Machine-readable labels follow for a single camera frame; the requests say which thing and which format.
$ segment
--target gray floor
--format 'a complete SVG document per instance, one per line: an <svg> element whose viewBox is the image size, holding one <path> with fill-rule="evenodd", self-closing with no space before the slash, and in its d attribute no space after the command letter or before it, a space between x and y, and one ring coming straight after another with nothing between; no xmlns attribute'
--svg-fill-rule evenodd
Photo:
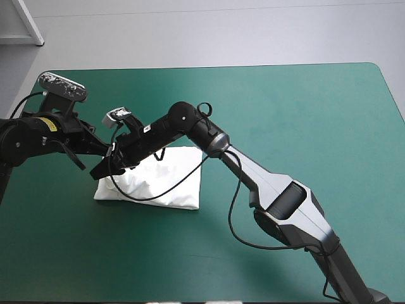
<svg viewBox="0 0 405 304"><path fill-rule="evenodd" d="M46 43L0 46L1 117L44 70L360 61L405 116L405 1L25 2Z"/></svg>

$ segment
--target folded cloth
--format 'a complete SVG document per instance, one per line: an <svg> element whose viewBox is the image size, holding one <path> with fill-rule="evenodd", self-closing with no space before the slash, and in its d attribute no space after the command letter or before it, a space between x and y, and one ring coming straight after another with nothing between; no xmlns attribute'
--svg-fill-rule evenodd
<svg viewBox="0 0 405 304"><path fill-rule="evenodd" d="M195 147L166 148L163 160L157 161L151 155L134 169L126 169L124 174L114 175L114 180L123 192L134 198L152 198L183 179L201 162L202 156L203 152ZM195 210L199 208L200 181L201 167L162 197L151 201L135 202ZM117 190L110 177L100 179L94 199L133 201Z"/></svg>

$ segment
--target wire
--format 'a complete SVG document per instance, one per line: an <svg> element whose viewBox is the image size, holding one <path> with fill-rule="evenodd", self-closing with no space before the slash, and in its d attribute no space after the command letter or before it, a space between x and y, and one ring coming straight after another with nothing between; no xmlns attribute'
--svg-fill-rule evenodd
<svg viewBox="0 0 405 304"><path fill-rule="evenodd" d="M240 161L239 156L238 156L236 153L234 153L233 151L225 150L225 151L223 151L223 153L227 153L227 154L232 155L232 156L236 159L236 161L237 161L237 163L238 163L238 167L239 167L238 183L237 183L236 190L235 190L235 192L234 192L234 196L233 196L233 198L232 198L232 201L231 201L231 204L230 204L230 207L229 207L229 212L228 212L228 225L229 225L229 229L230 229L232 235L234 236L234 238L237 239L237 240L238 240L239 242L241 242L242 244L248 245L248 246L253 247L253 248L258 248L258 249L263 249L263 250L287 250L287 249L301 249L301 248L304 248L306 251L309 250L309 251L311 251L311 252L313 252L313 253L315 253L315 254L317 254L317 255L323 256L324 259L325 259L325 263L326 263L326 265L327 265L327 273L325 274L326 280L325 280L325 283L324 283L324 285L323 285L322 295L323 295L324 297L326 297L326 298L330 298L330 299L336 300L336 301L338 301L339 303L345 303L345 302L343 302L343 301L342 301L341 299L339 299L339 298L336 298L336 297L334 297L334 296L330 296L329 294L326 294L327 287L328 287L328 283L329 283L329 275L330 275L330 264L329 264L329 261L328 261L327 257L328 257L329 255L331 255L332 253L334 253L334 252L336 251L336 249L340 246L340 244L339 244L339 245L336 247L336 249L334 249L332 252L327 253L327 252L323 249L322 245L319 245L319 244L309 244L309 243L307 243L307 244L302 244L302 245L297 245L297 246L277 246L277 247L269 247L269 246L262 246L262 245L250 243L250 242L248 242L248 241L242 239L240 236L238 236L238 235L236 234L235 229L234 229L234 227L233 227L233 225L232 225L232 211L233 211L233 209L234 209L234 204L235 204L236 198L237 198L238 193L239 193L240 185L241 185L241 183L242 183L242 172L243 172L243 171L242 171L242 163L241 163L241 161ZM308 248L308 247L310 247L310 246L313 246L313 247L317 248L317 249L320 251L320 254L314 252L313 250L310 250L310 249Z"/></svg>
<svg viewBox="0 0 405 304"><path fill-rule="evenodd" d="M12 114L10 115L10 118L9 118L9 119L13 119L15 113L17 113L18 109L21 107L21 105L24 103L24 101L30 99L32 96L41 95L41 94L43 94L43 93L44 93L44 92L36 92L36 93L29 94L28 96L25 96L25 97L18 103L18 105L15 107L15 109L14 109L14 111L12 112Z"/></svg>
<svg viewBox="0 0 405 304"><path fill-rule="evenodd" d="M110 148L111 148L111 149L113 148L113 144L114 144L114 139L115 139L116 133L118 132L118 130L119 130L121 127L122 127L122 123L119 123L118 126L117 126L117 128L115 129L113 135L111 136L111 144L110 144ZM232 201L231 201L231 204L230 204L230 207L229 207L229 211L228 211L228 225L229 225L229 229L230 229L230 231L231 231L231 233L232 233L232 236L233 236L236 240L238 240L239 242L241 242L242 244L245 244L245 245L247 245L247 246L250 246L250 247L253 247L253 248L257 248L257 249L262 249L262 250L291 250L291 249L301 249L301 248L304 248L306 251L311 251L312 253L314 253L314 254L316 254L316 255L323 256L324 259L325 259L325 263L326 263L326 265L327 265L327 273L325 274L326 281L325 281L325 284L323 285L322 295L323 295L324 297L326 297L326 298L330 298L330 299L336 300L336 301L338 301L339 303L345 303L345 302L341 301L339 298L336 298L336 297L334 297L334 296L330 296L329 294L326 294L326 290L327 290L328 283L329 283L329 275L330 275L330 265L329 265L329 262L328 262L328 260L327 260L327 256L331 255L333 252L335 252L335 250L333 250L331 253L327 253L327 252L324 250L324 248L323 248L323 246L322 246L321 244L310 244L310 243L306 243L306 244L302 244L302 245L290 245L290 246L274 246L274 247L271 247L271 246L262 246L262 245L250 243L249 241L246 241L246 240L242 239L240 236L237 235L237 233L235 232L235 229L234 229L234 227L233 227L233 225L232 225L232 211L233 211L233 209L234 209L234 205L235 205L235 202L236 202L236 198L237 198L238 193L239 193L240 185L242 184L242 172L243 172L243 171L242 171L242 163L241 163L240 158L238 157L238 155L237 155L236 153L234 153L233 151L225 150L225 151L220 151L220 152L221 152L221 153L227 153L227 154L232 155L232 156L236 159L236 161L237 161L237 163L238 163L238 167L239 167L238 183L237 183L237 187L236 187L236 190L235 190L235 192L234 192L234 196L232 197ZM173 189L175 189L178 185L180 185L183 181L185 181L191 174L193 174L199 167L201 167L201 165L203 165L203 163L209 158L209 155L207 155L206 157L204 157L204 159L201 161L201 163L200 163L196 168L194 168L194 169L193 169L190 173L188 173L183 179L181 179L179 182L177 182L174 186L172 186L171 188L169 188L169 189L166 190L165 192L163 192L163 193L161 193L161 194L159 194L159 195L157 195L157 196L154 196L154 197L152 197L152 198L134 198L133 196L131 196L131 195L125 193L125 192L119 187L119 185L116 183L116 181L114 180L114 177L113 177L113 174L112 174L112 171L111 171L111 157L112 157L112 156L113 156L112 154L109 155L109 156L108 156L108 161L107 161L109 177L111 178L111 181L113 182L114 186L117 188L117 190L118 190L122 195L124 195L126 198L129 198L130 200L134 200L134 201L150 201L150 200L155 200L156 198L160 198L161 196L163 196L163 195L169 193L170 191L172 191ZM313 251L313 250L311 250L311 249L309 249L308 247L315 247L315 248L317 248L317 249L319 250L319 253L318 253L318 252L315 252L315 251Z"/></svg>
<svg viewBox="0 0 405 304"><path fill-rule="evenodd" d="M121 128L121 125L118 125L117 128L115 129L113 136L111 137L111 146L114 143L114 138L116 133L118 132L118 130ZM198 164L198 166L196 166L194 169L192 169L190 171L190 173L188 173L183 179L181 179L180 181L178 181L174 186L172 186L171 188L167 189L165 192L157 195L157 196L153 196L152 198L134 198L133 196L125 193L120 187L119 185L116 183L116 181L114 180L113 174L111 172L111 157L108 157L108 173L109 173L109 177L111 179L111 181L113 182L114 186L117 188L117 190L124 195L126 198L129 198L130 200L134 200L134 201L151 201L151 200L155 200L156 198L160 198L163 195L169 193L170 191L172 191L173 189L175 189L178 185L180 185L183 181L185 181L190 175L192 175L199 167L201 167L203 165L203 163L209 158L209 156L207 155L206 157L204 157L201 161L201 163Z"/></svg>

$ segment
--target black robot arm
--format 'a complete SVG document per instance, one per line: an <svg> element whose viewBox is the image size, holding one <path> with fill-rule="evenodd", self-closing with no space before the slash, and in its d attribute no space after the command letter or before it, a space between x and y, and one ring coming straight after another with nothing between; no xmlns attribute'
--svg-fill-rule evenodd
<svg viewBox="0 0 405 304"><path fill-rule="evenodd" d="M383 293L366 287L310 188L288 175L267 171L233 147L228 134L208 118L212 112L210 105L208 113L204 113L191 104L175 103L168 114L147 126L138 119L128 121L131 114L127 109L118 110L125 117L119 119L115 115L111 121L123 120L134 132L117 137L110 156L115 170L134 167L186 135L208 156L219 158L240 177L250 190L249 206L254 208L254 218L262 230L287 246L307 245L342 302L391 303ZM102 161L91 173L95 179L108 176L107 161Z"/></svg>
<svg viewBox="0 0 405 304"><path fill-rule="evenodd" d="M38 112L0 119L0 202L13 167L27 158L66 153L83 170L77 155L104 156L109 147L73 110L76 102L83 103L87 97L84 86L49 72L41 74L38 83L46 90Z"/></svg>

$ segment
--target green table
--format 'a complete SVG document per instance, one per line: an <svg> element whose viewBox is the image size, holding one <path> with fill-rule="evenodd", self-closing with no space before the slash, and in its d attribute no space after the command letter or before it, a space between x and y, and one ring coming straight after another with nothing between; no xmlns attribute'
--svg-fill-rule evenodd
<svg viewBox="0 0 405 304"><path fill-rule="evenodd" d="M176 101L210 102L212 120L237 148L313 189L367 285L404 299L405 128L377 66L56 73L88 88L76 109L105 141L111 130L101 119L112 108L126 106L148 124ZM92 168L100 157L81 159ZM97 182L65 155L29 159L14 170L0 206L0 300L324 301L324 277L308 253L255 250L232 237L236 183L211 160L202 168L199 211L97 202ZM258 229L247 201L243 189L239 234L279 245Z"/></svg>

